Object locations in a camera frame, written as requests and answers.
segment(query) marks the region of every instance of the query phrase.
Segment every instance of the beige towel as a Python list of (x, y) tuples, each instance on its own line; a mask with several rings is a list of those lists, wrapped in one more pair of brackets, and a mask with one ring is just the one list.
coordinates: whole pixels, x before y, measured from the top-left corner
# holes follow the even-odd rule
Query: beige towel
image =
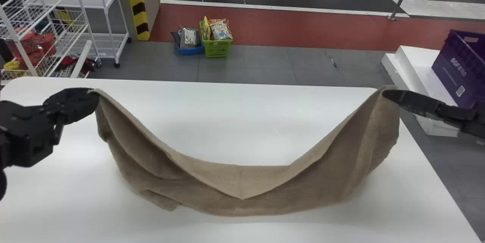
[(99, 135), (133, 190), (165, 210), (183, 204), (223, 216), (274, 215), (347, 198), (395, 145), (399, 107), (372, 94), (313, 148), (287, 166), (212, 163), (154, 136), (101, 90)]

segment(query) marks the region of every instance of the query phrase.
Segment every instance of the white box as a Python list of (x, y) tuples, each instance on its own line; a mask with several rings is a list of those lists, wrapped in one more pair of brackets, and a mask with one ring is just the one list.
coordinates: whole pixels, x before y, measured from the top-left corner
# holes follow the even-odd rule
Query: white box
[[(400, 46), (396, 54), (384, 55), (382, 65), (399, 89), (407, 89), (438, 99), (448, 105), (456, 105), (431, 68), (439, 53), (438, 50)], [(458, 135), (457, 127), (442, 121), (415, 116), (428, 135), (453, 137)]]

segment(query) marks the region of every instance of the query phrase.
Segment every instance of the purple plastic crate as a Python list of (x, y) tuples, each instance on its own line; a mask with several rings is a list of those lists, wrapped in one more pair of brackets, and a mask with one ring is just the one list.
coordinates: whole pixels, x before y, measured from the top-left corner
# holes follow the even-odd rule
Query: purple plastic crate
[(485, 102), (485, 34), (450, 30), (433, 70), (462, 108)]

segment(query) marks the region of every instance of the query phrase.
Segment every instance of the white floor marking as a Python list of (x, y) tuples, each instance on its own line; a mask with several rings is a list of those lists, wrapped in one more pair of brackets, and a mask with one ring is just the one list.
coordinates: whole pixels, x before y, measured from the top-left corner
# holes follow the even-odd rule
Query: white floor marking
[(403, 0), (409, 15), (485, 20), (485, 4), (436, 0)]
[[(185, 1), (185, 0), (160, 0), (160, 3), (178, 4), (178, 5), (192, 5), (192, 6), (213, 6), (213, 7), (246, 8), (246, 9), (262, 9), (262, 10), (281, 10), (281, 11), (300, 11), (300, 12), (351, 14), (351, 15), (372, 15), (372, 16), (387, 16), (391, 13), (391, 11), (390, 12), (376, 12), (376, 11), (357, 11), (357, 10), (337, 10), (337, 9), (253, 5), (253, 4), (238, 4), (238, 3), (219, 3), (219, 2), (205, 2), (205, 1), (201, 2), (201, 1)], [(407, 15), (405, 13), (397, 13), (396, 17), (408, 18), (409, 15)]]

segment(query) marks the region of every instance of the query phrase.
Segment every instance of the green basket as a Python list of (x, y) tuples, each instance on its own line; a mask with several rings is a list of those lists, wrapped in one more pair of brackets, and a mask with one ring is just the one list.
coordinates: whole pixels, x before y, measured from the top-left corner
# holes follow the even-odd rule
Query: green basket
[(223, 58), (229, 55), (232, 39), (228, 40), (205, 40), (202, 38), (204, 30), (204, 22), (200, 22), (200, 36), (206, 50), (206, 57), (208, 58)]

